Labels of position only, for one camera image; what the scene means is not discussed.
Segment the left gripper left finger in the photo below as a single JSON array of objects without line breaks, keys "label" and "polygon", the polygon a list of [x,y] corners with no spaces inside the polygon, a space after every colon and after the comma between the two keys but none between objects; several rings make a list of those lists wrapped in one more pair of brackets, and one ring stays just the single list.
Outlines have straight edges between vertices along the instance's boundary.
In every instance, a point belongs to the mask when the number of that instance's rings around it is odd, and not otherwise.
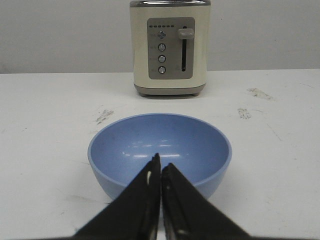
[{"label": "left gripper left finger", "polygon": [[156,153],[122,193],[72,239],[155,240],[160,202],[161,162]]}]

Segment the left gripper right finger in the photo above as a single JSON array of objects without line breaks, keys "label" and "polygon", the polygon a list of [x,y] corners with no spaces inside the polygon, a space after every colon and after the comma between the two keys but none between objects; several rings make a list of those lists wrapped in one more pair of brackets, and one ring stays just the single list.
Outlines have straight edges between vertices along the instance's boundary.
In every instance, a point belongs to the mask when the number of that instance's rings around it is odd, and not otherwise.
[{"label": "left gripper right finger", "polygon": [[162,210],[168,240],[251,240],[205,199],[172,163],[161,173]]}]

